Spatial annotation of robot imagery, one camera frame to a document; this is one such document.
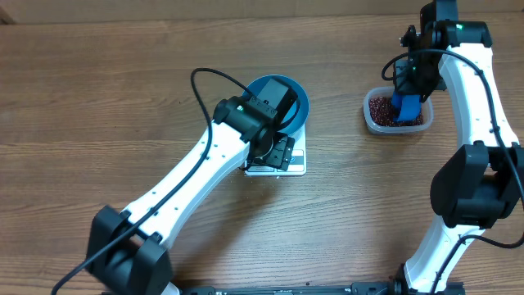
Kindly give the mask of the blue measuring scoop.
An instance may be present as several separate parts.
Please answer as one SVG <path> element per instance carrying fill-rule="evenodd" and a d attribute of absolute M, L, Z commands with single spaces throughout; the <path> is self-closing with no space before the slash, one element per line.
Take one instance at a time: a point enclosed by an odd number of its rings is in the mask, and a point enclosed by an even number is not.
<path fill-rule="evenodd" d="M 395 122 L 415 120 L 422 108 L 418 94 L 400 94 L 393 92 L 391 105 L 393 106 L 393 120 Z"/>

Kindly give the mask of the teal blue bowl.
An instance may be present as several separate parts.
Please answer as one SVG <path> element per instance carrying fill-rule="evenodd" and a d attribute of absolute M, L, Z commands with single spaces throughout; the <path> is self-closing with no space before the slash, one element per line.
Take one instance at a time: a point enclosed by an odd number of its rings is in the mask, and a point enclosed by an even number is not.
<path fill-rule="evenodd" d="M 284 120 L 288 121 L 294 116 L 293 120 L 286 128 L 280 129 L 280 132 L 294 136 L 295 133 L 298 132 L 305 125 L 305 122 L 308 119 L 309 109 L 310 109 L 308 94 L 306 93 L 305 89 L 298 82 L 296 82 L 294 79 L 287 77 L 285 75 L 261 76 L 253 80 L 252 82 L 250 82 L 247 85 L 247 88 L 251 92 L 253 92 L 253 94 L 258 95 L 261 89 L 267 84 L 267 82 L 270 79 L 281 80 L 283 83 L 290 86 L 295 91 L 295 93 L 298 95 L 298 102 L 300 104 L 299 108 L 296 108 L 296 103 L 294 103 L 290 111 L 284 117 Z"/>

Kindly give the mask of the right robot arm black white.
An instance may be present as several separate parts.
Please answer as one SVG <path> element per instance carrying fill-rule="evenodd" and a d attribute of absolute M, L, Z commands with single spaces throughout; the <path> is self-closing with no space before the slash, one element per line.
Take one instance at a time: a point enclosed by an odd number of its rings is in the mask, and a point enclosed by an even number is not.
<path fill-rule="evenodd" d="M 461 294 L 448 278 L 474 241 L 523 201 L 523 148 L 504 114 L 485 22 L 461 21 L 454 1 L 433 1 L 400 40 L 405 53 L 387 63 L 396 99 L 451 98 L 457 150 L 431 182 L 434 211 L 418 250 L 392 280 L 392 294 Z"/>

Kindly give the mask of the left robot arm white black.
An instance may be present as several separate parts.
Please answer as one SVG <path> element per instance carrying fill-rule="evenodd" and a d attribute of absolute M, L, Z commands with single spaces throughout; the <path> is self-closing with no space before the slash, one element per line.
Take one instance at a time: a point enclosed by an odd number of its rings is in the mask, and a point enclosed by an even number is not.
<path fill-rule="evenodd" d="M 218 103 L 199 143 L 149 192 L 93 218 L 85 270 L 114 294 L 180 294 L 169 250 L 210 192 L 250 163 L 286 170 L 309 112 L 304 88 L 266 75 Z"/>

